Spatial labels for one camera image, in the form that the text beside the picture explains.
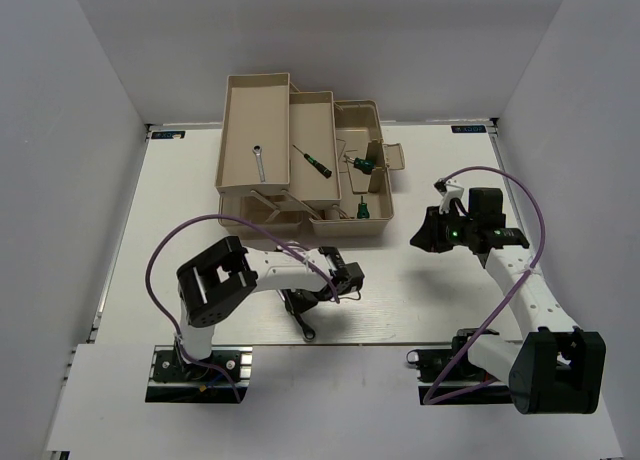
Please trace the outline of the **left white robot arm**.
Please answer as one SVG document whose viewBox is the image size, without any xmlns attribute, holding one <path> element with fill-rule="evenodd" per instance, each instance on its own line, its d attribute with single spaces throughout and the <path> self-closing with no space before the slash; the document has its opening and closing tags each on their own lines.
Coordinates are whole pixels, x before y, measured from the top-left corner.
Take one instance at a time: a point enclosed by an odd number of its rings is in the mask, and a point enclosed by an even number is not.
<svg viewBox="0 0 640 460">
<path fill-rule="evenodd" d="M 251 294 L 277 292 L 303 338 L 311 341 L 315 331 L 301 315 L 321 302 L 358 293 L 364 279 L 360 265 L 345 262 L 332 246 L 264 251 L 244 246 L 236 236 L 225 237 L 177 270 L 182 302 L 177 367 L 191 379 L 205 376 L 215 326 Z"/>
</svg>

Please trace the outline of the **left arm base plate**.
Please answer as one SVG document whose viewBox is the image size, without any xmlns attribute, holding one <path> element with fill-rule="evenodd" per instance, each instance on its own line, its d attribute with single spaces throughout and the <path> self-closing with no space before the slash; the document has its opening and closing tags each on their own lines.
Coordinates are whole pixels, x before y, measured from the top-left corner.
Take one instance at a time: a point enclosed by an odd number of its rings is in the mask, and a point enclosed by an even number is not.
<svg viewBox="0 0 640 460">
<path fill-rule="evenodd" d="M 226 377 L 215 369 L 188 364 L 173 346 L 156 346 L 152 356 L 145 402 L 175 404 L 237 404 L 248 390 L 253 349 L 213 347 L 206 360 L 222 368 L 234 381 L 237 394 Z"/>
</svg>

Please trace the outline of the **large ratchet wrench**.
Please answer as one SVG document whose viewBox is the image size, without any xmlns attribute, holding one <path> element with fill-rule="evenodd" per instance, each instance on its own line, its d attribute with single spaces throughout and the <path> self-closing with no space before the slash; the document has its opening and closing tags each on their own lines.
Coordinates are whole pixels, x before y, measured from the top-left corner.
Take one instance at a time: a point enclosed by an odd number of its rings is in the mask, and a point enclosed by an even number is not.
<svg viewBox="0 0 640 460">
<path fill-rule="evenodd" d="M 304 341 L 313 342 L 316 338 L 316 331 L 303 319 L 300 313 L 293 312 L 292 316 L 301 328 Z"/>
</svg>

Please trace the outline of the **beige cantilever toolbox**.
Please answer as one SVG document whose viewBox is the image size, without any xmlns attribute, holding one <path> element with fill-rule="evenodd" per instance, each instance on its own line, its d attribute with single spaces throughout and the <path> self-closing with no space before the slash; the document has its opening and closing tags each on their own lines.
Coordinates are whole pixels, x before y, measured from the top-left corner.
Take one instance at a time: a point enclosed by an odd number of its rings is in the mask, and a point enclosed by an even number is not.
<svg viewBox="0 0 640 460">
<path fill-rule="evenodd" d="M 261 183 L 255 145 L 263 150 Z M 293 146 L 332 171 L 324 178 Z M 375 163 L 371 175 L 344 156 Z M 391 174 L 405 167 L 400 144 L 384 140 L 377 104 L 301 91 L 287 73 L 231 75 L 215 187 L 228 232 L 253 236 L 245 219 L 276 235 L 297 235 L 305 222 L 318 237 L 374 237 L 394 217 Z M 363 196 L 369 219 L 357 219 Z"/>
</svg>

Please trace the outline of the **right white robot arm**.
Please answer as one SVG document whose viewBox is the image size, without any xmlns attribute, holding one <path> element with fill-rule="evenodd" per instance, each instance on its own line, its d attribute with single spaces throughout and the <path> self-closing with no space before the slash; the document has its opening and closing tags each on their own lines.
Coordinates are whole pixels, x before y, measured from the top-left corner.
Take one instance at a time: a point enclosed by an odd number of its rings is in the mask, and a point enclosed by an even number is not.
<svg viewBox="0 0 640 460">
<path fill-rule="evenodd" d="M 453 181 L 439 181 L 437 206 L 411 238 L 428 253 L 467 248 L 498 285 L 523 341 L 504 340 L 489 327 L 462 329 L 453 338 L 451 354 L 437 368 L 422 401 L 451 399 L 437 389 L 450 374 L 504 384 L 522 414 L 592 414 L 599 403 L 606 345 L 597 332 L 585 331 L 554 297 L 524 233 L 506 225 L 503 194 L 498 188 L 466 191 Z M 469 201 L 462 201 L 467 194 Z"/>
</svg>

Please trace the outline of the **small combination wrench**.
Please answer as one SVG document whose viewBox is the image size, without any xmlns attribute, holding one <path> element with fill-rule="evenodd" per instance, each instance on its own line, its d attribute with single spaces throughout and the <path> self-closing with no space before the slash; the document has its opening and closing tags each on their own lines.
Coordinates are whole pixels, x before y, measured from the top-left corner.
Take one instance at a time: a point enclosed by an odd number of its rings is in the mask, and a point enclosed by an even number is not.
<svg viewBox="0 0 640 460">
<path fill-rule="evenodd" d="M 263 162 L 263 150 L 262 147 L 260 145 L 255 145 L 252 149 L 255 158 L 256 158 L 256 163 L 257 163 L 257 168 L 258 168 L 258 174 L 259 174 L 259 179 L 261 183 L 265 183 L 266 182 L 266 172 L 265 172 L 265 168 L 264 168 L 264 162 Z"/>
</svg>

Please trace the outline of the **thin black green screwdriver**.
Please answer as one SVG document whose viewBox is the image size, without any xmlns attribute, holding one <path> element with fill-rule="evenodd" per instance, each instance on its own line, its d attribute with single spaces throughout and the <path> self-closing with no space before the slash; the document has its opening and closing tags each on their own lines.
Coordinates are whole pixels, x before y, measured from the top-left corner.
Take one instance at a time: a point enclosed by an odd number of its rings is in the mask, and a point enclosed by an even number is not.
<svg viewBox="0 0 640 460">
<path fill-rule="evenodd" d="M 308 153 L 302 151 L 298 146 L 294 145 L 293 148 L 298 151 L 304 159 L 316 170 L 318 171 L 324 178 L 330 178 L 332 176 L 332 171 L 327 168 L 325 165 L 320 163 L 314 157 L 309 155 Z"/>
</svg>

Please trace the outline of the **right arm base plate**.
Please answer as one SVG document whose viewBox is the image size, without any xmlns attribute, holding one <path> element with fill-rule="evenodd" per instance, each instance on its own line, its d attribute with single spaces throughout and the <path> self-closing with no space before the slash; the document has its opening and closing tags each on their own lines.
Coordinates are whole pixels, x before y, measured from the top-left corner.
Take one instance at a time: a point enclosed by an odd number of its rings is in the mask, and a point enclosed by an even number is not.
<svg viewBox="0 0 640 460">
<path fill-rule="evenodd" d="M 407 353 L 407 365 L 417 371 L 420 404 L 423 404 L 427 391 L 452 357 L 451 348 L 412 349 Z M 471 365 L 467 360 L 462 360 L 441 382 L 431 399 L 456 390 L 475 387 L 489 379 L 490 375 L 484 370 Z M 495 381 L 481 389 L 438 402 L 437 406 L 506 405 L 510 403 L 511 397 L 508 387 L 502 382 Z"/>
</svg>

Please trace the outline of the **stubby green orange screwdriver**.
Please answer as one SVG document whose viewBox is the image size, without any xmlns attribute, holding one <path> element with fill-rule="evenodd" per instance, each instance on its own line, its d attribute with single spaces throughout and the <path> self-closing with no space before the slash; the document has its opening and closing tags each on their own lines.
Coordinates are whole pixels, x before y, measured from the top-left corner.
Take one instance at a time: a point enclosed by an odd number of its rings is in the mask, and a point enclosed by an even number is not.
<svg viewBox="0 0 640 460">
<path fill-rule="evenodd" d="M 368 204 L 365 202 L 363 196 L 360 197 L 360 201 L 359 201 L 359 203 L 357 205 L 356 218 L 357 219 L 369 219 L 370 218 L 370 212 L 369 212 L 369 209 L 368 209 Z"/>
</svg>

